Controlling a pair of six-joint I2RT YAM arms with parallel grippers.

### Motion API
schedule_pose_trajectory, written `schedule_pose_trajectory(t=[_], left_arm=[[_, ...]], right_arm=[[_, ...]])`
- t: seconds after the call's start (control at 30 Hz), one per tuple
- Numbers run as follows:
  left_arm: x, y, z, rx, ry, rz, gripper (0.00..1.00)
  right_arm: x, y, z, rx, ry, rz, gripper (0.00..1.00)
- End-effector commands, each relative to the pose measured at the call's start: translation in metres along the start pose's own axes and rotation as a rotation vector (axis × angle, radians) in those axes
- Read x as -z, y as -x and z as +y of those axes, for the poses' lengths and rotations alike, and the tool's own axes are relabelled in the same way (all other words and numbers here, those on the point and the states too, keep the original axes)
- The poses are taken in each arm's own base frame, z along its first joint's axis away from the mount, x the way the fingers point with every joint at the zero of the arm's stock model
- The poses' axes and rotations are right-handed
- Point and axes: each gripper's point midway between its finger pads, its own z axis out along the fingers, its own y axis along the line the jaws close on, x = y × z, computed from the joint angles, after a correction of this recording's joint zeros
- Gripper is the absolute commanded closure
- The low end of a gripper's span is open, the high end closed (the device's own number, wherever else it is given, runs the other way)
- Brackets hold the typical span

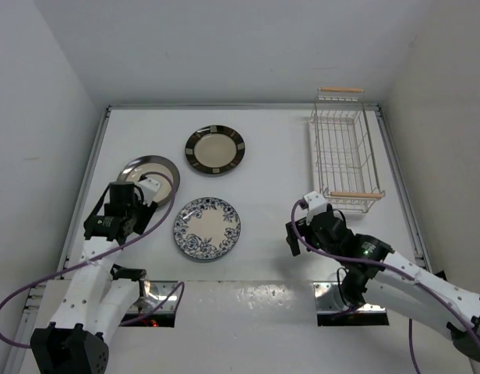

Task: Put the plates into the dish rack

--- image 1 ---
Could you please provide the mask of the blue floral white plate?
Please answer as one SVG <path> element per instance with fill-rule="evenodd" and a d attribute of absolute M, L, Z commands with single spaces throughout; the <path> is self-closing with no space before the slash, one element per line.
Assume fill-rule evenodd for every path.
<path fill-rule="evenodd" d="M 228 254 L 240 238 L 241 219 L 236 209 L 217 197 L 187 203 L 173 223 L 175 243 L 191 259 L 209 262 Z"/>

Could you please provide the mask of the silver rimmed cream plate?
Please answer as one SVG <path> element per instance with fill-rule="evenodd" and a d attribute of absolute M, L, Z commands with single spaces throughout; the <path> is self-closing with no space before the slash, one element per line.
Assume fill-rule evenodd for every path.
<path fill-rule="evenodd" d="M 119 173 L 117 181 L 138 182 L 142 175 L 146 175 L 149 172 L 166 175 L 172 182 L 172 184 L 170 184 L 160 175 L 149 175 L 149 177 L 158 180 L 161 184 L 161 188 L 156 194 L 154 202 L 157 204 L 157 207 L 163 206 L 171 200 L 172 186 L 178 189 L 181 181 L 178 168 L 169 159 L 157 155 L 138 157 L 127 163 Z"/>

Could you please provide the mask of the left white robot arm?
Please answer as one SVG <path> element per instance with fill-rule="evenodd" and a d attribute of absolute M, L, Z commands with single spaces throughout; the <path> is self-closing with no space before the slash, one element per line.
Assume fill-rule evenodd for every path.
<path fill-rule="evenodd" d="M 145 230 L 161 189 L 155 178 L 112 182 L 83 223 L 83 257 L 67 292 L 30 346 L 42 373 L 103 373 L 109 342 L 131 302 L 140 294 L 145 270 L 115 270 L 118 247 Z"/>

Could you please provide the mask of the brown rimmed cream plate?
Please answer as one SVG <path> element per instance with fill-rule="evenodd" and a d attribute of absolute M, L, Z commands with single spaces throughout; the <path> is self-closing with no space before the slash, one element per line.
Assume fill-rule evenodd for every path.
<path fill-rule="evenodd" d="M 205 175 L 223 175 L 240 165 L 245 156 L 245 140 L 226 125 L 197 129 L 186 141 L 185 159 Z"/>

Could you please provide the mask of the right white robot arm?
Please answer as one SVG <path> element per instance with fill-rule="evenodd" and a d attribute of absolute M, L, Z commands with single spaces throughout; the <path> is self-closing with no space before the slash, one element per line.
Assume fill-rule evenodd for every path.
<path fill-rule="evenodd" d="M 327 319 L 344 319 L 364 305 L 378 305 L 429 327 L 480 362 L 480 294 L 417 266 L 378 238 L 354 233 L 342 212 L 329 204 L 311 206 L 300 199 L 291 209 L 307 212 L 286 225 L 293 256 L 306 249 L 341 266 L 323 296 Z"/>

